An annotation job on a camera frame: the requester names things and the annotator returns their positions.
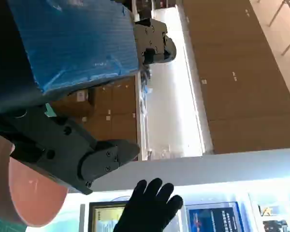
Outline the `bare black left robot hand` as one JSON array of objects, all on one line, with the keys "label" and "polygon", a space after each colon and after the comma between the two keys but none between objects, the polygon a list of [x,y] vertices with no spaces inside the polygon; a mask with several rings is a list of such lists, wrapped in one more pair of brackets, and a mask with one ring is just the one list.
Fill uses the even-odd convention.
[{"label": "bare black left robot hand", "polygon": [[17,161],[89,195],[140,148],[98,141],[67,116],[47,116],[46,104],[175,57],[166,25],[134,21],[120,0],[0,0],[0,136]]}]

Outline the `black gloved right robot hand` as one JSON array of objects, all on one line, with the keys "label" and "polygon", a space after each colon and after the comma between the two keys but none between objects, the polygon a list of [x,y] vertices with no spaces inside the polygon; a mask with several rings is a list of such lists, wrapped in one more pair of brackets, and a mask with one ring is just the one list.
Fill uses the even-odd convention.
[{"label": "black gloved right robot hand", "polygon": [[174,185],[160,178],[139,181],[113,231],[162,232],[183,206],[182,197],[172,196],[173,191]]}]

